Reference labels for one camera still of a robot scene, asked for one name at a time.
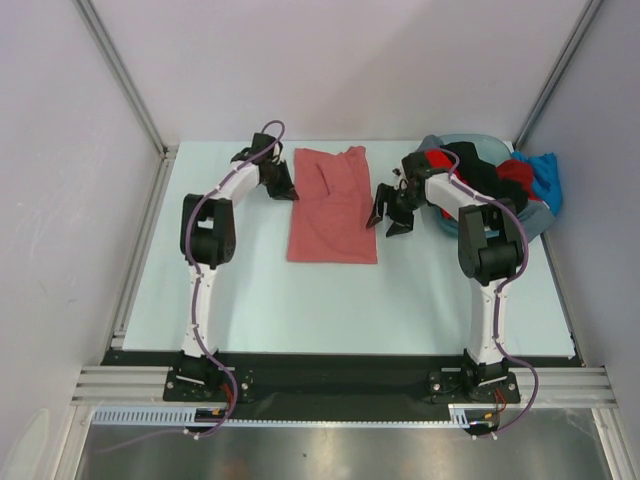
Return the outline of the pink t shirt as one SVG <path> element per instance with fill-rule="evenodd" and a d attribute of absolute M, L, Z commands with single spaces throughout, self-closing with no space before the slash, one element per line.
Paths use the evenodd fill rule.
<path fill-rule="evenodd" d="M 373 207 L 366 148 L 331 154 L 298 148 L 287 260 L 374 265 L 376 236 L 366 227 Z"/>

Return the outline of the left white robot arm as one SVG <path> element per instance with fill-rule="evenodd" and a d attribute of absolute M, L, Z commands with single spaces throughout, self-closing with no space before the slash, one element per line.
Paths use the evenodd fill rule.
<path fill-rule="evenodd" d="M 228 171 L 210 192 L 188 194 L 183 199 L 180 250 L 188 264 L 191 299 L 172 382 L 176 388 L 186 385 L 202 400 L 214 397 L 229 379 L 215 357 L 217 349 L 210 347 L 207 339 L 216 282 L 236 250 L 234 208 L 259 186 L 274 200 L 298 199 L 286 161 L 281 158 L 281 138 L 264 130 L 255 133 L 251 144 L 232 157 Z"/>

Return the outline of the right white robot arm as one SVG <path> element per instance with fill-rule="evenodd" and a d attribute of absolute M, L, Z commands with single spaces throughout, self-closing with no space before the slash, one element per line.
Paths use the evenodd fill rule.
<path fill-rule="evenodd" d="M 508 377 L 503 330 L 510 284 L 528 263 L 528 239 L 510 199 L 495 199 L 461 181 L 455 174 L 460 160 L 435 166 L 426 152 L 405 156 L 394 171 L 396 183 L 381 183 L 366 227 L 390 220 L 387 237 L 413 230 L 414 212 L 438 207 L 458 224 L 458 262 L 470 279 L 471 333 L 460 373 L 463 393 L 484 401 Z"/>

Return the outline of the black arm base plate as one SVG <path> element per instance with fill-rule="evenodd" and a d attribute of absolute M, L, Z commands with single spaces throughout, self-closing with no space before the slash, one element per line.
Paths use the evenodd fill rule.
<path fill-rule="evenodd" d="M 461 355 L 346 355 L 224 352 L 229 379 L 217 389 L 176 388 L 173 351 L 108 351 L 102 366 L 166 366 L 165 403 L 221 405 L 234 401 L 235 420 L 295 422 L 419 422 L 446 418 L 450 404 L 516 406 L 538 393 L 539 368 L 575 368 L 576 357 L 517 357 L 508 377 L 468 390 Z"/>

